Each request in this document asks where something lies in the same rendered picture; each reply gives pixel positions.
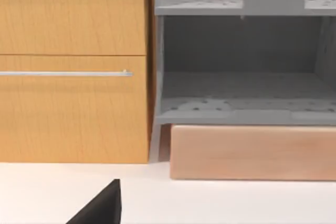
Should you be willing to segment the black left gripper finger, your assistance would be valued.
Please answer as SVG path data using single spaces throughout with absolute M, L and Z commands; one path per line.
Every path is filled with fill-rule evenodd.
M 66 224 L 120 224 L 121 213 L 120 179 L 114 179 Z

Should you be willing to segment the pale wooden drawer front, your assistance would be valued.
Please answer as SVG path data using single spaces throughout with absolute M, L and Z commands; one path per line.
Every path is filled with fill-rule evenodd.
M 336 127 L 175 125 L 170 175 L 336 181 Z

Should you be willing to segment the wooden cupboard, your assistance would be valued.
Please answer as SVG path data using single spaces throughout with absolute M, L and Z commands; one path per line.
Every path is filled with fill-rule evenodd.
M 143 55 L 147 62 L 147 101 L 148 101 L 148 126 L 149 126 L 149 156 L 148 161 L 151 160 L 151 143 L 153 120 L 155 110 L 155 94 L 156 94 L 156 24 L 160 16 L 155 14 L 155 0 L 145 0 L 146 9 L 146 52 Z M 23 55 L 23 56 L 135 56 L 135 55 Z

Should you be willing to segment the plain wooden drawer front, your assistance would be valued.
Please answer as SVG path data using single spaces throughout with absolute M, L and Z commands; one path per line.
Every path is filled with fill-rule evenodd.
M 0 0 L 0 54 L 145 52 L 145 0 Z

